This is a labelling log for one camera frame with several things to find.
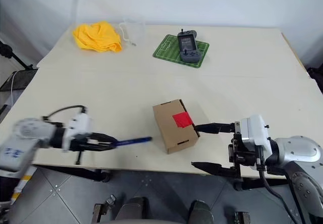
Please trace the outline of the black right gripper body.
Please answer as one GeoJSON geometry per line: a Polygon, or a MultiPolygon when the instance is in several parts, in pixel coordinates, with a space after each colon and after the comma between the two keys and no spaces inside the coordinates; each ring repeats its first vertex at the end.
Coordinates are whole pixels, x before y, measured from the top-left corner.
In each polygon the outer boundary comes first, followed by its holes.
{"type": "Polygon", "coordinates": [[[255,131],[248,122],[235,122],[233,138],[229,145],[229,162],[238,169],[239,165],[262,170],[264,167],[263,147],[256,145],[255,131]]]}

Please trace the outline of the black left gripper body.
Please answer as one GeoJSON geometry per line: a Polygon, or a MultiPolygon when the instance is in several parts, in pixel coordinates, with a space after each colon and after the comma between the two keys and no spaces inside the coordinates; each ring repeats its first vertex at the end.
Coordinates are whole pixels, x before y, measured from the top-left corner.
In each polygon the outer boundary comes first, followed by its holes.
{"type": "Polygon", "coordinates": [[[81,157],[83,151],[97,151],[97,144],[92,143],[91,141],[95,140],[95,134],[91,134],[84,138],[73,139],[70,142],[70,151],[78,152],[75,164],[81,164],[81,157]]]}

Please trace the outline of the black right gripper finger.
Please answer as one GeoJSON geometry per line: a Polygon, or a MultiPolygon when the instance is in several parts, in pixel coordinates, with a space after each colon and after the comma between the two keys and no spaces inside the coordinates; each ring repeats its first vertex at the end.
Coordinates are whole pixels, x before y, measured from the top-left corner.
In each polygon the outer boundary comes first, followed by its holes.
{"type": "Polygon", "coordinates": [[[201,124],[196,125],[195,130],[197,132],[203,133],[234,133],[235,132],[235,124],[224,124],[224,123],[209,123],[209,124],[201,124]]]}
{"type": "Polygon", "coordinates": [[[235,166],[226,168],[226,167],[222,167],[221,164],[210,163],[210,162],[192,162],[191,164],[195,168],[200,169],[214,176],[222,176],[222,177],[228,177],[228,178],[240,177],[240,170],[237,169],[235,166]]]}

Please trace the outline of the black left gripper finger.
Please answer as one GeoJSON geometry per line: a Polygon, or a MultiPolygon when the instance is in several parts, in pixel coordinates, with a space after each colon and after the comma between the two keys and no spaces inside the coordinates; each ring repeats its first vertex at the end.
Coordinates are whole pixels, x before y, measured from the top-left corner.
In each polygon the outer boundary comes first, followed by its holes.
{"type": "Polygon", "coordinates": [[[92,139],[107,144],[116,144],[118,140],[103,133],[92,133],[92,139]]]}
{"type": "Polygon", "coordinates": [[[112,150],[116,147],[113,145],[86,145],[85,150],[112,150]]]}

